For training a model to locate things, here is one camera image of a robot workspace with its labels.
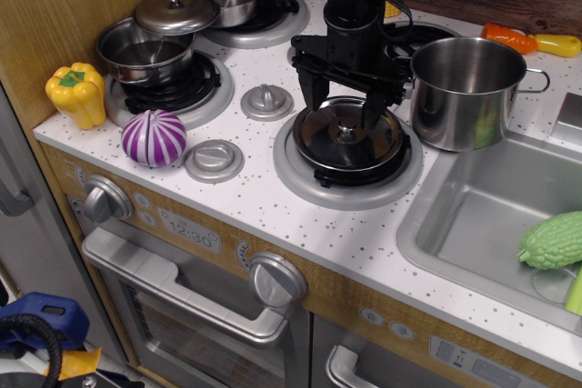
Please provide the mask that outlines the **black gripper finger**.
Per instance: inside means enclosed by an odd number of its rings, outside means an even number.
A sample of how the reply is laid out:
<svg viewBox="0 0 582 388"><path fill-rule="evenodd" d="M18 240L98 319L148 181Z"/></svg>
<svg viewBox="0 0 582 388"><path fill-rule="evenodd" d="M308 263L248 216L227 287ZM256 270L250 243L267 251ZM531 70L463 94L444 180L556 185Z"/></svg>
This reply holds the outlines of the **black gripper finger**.
<svg viewBox="0 0 582 388"><path fill-rule="evenodd" d="M362 126L365 130L374 128L385 110L393 104L393 92L390 88L372 90L366 94L362 108Z"/></svg>
<svg viewBox="0 0 582 388"><path fill-rule="evenodd" d="M321 73L299 67L298 79L308 109L317 111L329 94L329 81Z"/></svg>

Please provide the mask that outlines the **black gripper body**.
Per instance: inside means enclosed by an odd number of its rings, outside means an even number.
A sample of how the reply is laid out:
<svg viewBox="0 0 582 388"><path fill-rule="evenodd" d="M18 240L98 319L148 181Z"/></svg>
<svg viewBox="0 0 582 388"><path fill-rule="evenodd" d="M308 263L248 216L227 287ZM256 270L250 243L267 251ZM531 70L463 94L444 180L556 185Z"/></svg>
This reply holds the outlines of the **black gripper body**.
<svg viewBox="0 0 582 388"><path fill-rule="evenodd" d="M323 74L329 83L364 94L390 88L393 102L400 102L410 73L402 61L385 52L386 44L396 40L377 20L355 29L328 25L326 35L296 35L291 39L295 50L292 65L296 71L304 67Z"/></svg>

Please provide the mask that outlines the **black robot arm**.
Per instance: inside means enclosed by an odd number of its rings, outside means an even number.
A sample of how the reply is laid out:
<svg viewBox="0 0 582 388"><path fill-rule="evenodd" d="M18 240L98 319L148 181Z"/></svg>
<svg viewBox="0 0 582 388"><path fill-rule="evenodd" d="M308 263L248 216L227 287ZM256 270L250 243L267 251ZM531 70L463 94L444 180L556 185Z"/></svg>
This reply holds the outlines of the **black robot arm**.
<svg viewBox="0 0 582 388"><path fill-rule="evenodd" d="M386 50L410 33L413 20L390 34L384 25L386 3L411 15L400 0L326 0L326 35L293 37L293 67L308 109L319 109L331 82L341 84L366 95L361 125L371 129L389 106L402 101L409 70Z"/></svg>

